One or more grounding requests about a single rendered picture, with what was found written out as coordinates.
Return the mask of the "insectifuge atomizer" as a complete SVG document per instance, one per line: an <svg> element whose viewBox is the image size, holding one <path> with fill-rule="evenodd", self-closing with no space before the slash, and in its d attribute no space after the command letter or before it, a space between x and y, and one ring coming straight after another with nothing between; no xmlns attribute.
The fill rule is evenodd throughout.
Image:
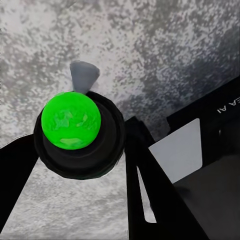
<svg viewBox="0 0 240 240"><path fill-rule="evenodd" d="M74 91L46 104L33 130L34 147L45 166L63 178L104 177L125 151L123 114L110 99L89 91L100 69L85 61L69 67Z"/></svg>

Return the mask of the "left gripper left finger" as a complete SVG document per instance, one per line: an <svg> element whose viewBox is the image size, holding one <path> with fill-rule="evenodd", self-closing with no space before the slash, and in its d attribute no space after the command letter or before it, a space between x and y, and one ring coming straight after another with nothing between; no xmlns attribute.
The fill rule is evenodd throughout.
<svg viewBox="0 0 240 240"><path fill-rule="evenodd" d="M34 134L0 149L0 234L38 158Z"/></svg>

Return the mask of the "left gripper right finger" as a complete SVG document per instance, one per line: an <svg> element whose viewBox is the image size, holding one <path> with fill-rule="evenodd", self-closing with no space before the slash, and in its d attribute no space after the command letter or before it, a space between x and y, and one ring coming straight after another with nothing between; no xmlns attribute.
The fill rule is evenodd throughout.
<svg viewBox="0 0 240 240"><path fill-rule="evenodd" d="M124 149L129 240L208 240L145 142L127 132ZM156 223L145 220L137 167Z"/></svg>

